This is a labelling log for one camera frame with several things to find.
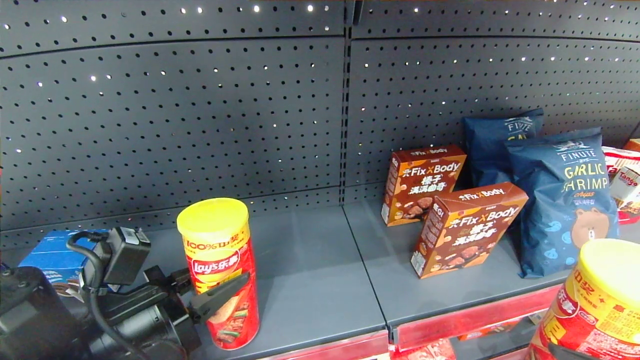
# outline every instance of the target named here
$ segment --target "pegboard back panel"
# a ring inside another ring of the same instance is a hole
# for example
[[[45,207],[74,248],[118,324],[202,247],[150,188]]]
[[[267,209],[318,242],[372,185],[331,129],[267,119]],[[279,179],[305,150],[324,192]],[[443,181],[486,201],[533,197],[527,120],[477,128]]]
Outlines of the pegboard back panel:
[[[354,38],[576,37],[638,41],[634,1],[366,1]]]
[[[212,38],[341,35],[343,1],[31,1],[0,12],[0,56]]]
[[[322,208],[338,205],[338,188],[323,188],[243,199],[249,207],[250,217],[295,209]],[[185,207],[125,214],[113,217],[80,220],[60,224],[47,224],[1,233],[0,250],[35,246],[49,231],[74,229],[109,229],[115,226],[141,227],[144,230],[175,228],[175,219]]]
[[[344,39],[2,61],[3,230],[339,184]]]
[[[461,118],[542,107],[545,133],[640,121],[640,44],[546,38],[355,40],[346,186],[384,181],[391,151],[462,144]]]
[[[347,186],[344,189],[344,203],[351,204],[363,200],[381,200],[385,193],[385,185],[386,183],[382,182]]]

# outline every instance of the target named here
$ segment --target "bear cartoon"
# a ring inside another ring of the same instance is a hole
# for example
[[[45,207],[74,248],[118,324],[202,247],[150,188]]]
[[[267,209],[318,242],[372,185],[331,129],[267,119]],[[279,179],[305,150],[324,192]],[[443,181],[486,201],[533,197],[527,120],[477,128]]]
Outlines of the bear cartoon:
[[[571,228],[571,239],[579,249],[587,241],[607,237],[609,232],[609,217],[596,208],[591,210],[578,209],[575,211],[575,222]]]

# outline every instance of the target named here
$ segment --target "red canister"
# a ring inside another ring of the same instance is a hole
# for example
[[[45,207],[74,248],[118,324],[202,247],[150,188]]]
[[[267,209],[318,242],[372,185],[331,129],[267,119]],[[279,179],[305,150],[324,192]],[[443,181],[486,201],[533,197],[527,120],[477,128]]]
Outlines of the red canister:
[[[246,205],[227,198],[200,201],[178,215],[177,225],[198,294],[249,273],[248,283],[207,321],[213,342],[220,348],[245,346],[260,326]]]

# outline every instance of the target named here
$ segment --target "black cable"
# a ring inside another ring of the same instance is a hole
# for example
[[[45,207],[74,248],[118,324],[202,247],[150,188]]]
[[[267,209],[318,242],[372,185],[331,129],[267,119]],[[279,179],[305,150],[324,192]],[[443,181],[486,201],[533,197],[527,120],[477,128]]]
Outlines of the black cable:
[[[116,329],[109,326],[107,320],[103,317],[100,312],[100,308],[98,307],[98,290],[102,284],[102,280],[104,278],[104,265],[102,261],[98,257],[98,255],[85,247],[76,245],[76,241],[81,238],[88,238],[91,241],[102,241],[108,235],[104,233],[90,233],[88,231],[81,231],[79,233],[74,234],[67,240],[67,248],[69,250],[73,250],[78,252],[84,256],[86,256],[91,264],[93,265],[93,279],[91,283],[91,293],[89,294],[89,310],[95,319],[95,322],[98,323],[98,326],[104,331],[105,334],[109,335],[113,341],[115,341],[121,347],[127,349],[133,355],[139,357],[142,360],[151,360],[151,358],[144,353],[140,348],[136,347],[132,343],[129,343]]]

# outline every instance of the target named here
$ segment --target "gray shelf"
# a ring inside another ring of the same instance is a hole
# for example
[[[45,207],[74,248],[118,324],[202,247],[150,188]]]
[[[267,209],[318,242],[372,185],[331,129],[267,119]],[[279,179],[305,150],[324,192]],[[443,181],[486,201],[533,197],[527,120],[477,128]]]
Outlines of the gray shelf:
[[[450,313],[559,284],[568,271],[521,279],[511,242],[502,239],[479,266],[420,280],[409,260],[421,223],[386,227],[378,200],[344,206],[351,231],[390,326]]]
[[[485,360],[526,347],[535,330],[536,326],[524,318],[511,331],[467,341],[453,338],[451,343],[458,359]]]
[[[385,328],[340,207],[250,219],[258,273],[260,331],[247,346],[227,352],[212,344],[204,325],[201,359],[256,359],[343,340]],[[168,274],[186,260],[177,230],[147,231],[152,251],[143,268],[159,265]],[[15,266],[26,249],[3,252]],[[142,283],[140,273],[136,283]]]

